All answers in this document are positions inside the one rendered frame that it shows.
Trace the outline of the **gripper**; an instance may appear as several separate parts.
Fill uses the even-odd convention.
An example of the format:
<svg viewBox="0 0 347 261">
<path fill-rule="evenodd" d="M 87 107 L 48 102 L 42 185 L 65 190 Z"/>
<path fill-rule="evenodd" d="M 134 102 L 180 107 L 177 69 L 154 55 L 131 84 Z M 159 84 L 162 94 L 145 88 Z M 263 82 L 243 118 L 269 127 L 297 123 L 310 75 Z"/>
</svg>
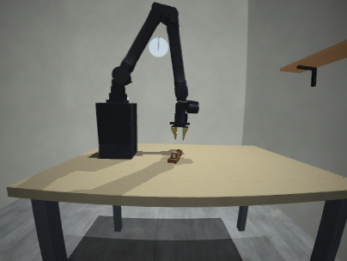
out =
<svg viewBox="0 0 347 261">
<path fill-rule="evenodd" d="M 187 130 L 189 128 L 186 125 L 190 125 L 190 123 L 186 123 L 186 113 L 185 112 L 181 112 L 179 114 L 178 112 L 176 112 L 175 113 L 175 122 L 170 122 L 170 124 L 173 124 L 172 127 L 171 127 L 171 130 L 173 132 L 175 140 L 176 140 L 176 137 L 177 137 L 177 127 L 183 127 L 182 139 L 184 140 L 186 132 L 187 132 Z"/>
</svg>

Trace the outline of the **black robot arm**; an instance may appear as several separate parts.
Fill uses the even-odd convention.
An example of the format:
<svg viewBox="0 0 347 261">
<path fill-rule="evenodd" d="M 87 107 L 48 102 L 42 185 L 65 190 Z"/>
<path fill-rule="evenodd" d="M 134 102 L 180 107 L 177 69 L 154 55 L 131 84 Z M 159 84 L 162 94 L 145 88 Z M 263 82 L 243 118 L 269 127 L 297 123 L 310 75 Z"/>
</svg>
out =
<svg viewBox="0 0 347 261">
<path fill-rule="evenodd" d="M 127 100 L 127 94 L 125 93 L 125 86 L 132 83 L 131 72 L 134 70 L 144 48 L 148 44 L 155 29 L 161 22 L 164 25 L 167 25 L 167 35 L 173 66 L 174 92 L 177 98 L 176 101 L 178 101 L 178 103 L 175 103 L 175 112 L 178 112 L 179 114 L 181 112 L 198 113 L 198 102 L 186 100 L 188 96 L 188 88 L 186 86 L 180 44 L 180 25 L 178 23 L 179 12 L 175 7 L 161 3 L 153 2 L 151 7 L 152 9 L 149 12 L 149 16 L 131 45 L 130 50 L 123 59 L 121 65 L 113 69 L 111 93 L 109 93 L 109 100 L 107 100 L 107 103 L 129 103 Z M 181 101 L 187 102 L 181 103 Z M 187 113 L 186 123 L 188 116 Z"/>
</svg>

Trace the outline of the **brown open tray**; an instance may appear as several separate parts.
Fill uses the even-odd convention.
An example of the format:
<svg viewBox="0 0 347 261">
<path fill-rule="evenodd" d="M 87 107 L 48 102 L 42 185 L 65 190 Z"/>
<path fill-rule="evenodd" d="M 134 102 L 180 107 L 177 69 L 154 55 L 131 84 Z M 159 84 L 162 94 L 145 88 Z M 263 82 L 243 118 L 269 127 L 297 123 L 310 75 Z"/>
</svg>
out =
<svg viewBox="0 0 347 261">
<path fill-rule="evenodd" d="M 180 156 L 177 158 L 177 159 L 173 159 L 172 156 L 170 156 L 168 159 L 167 159 L 167 162 L 169 163 L 177 163 L 180 159 Z"/>
</svg>

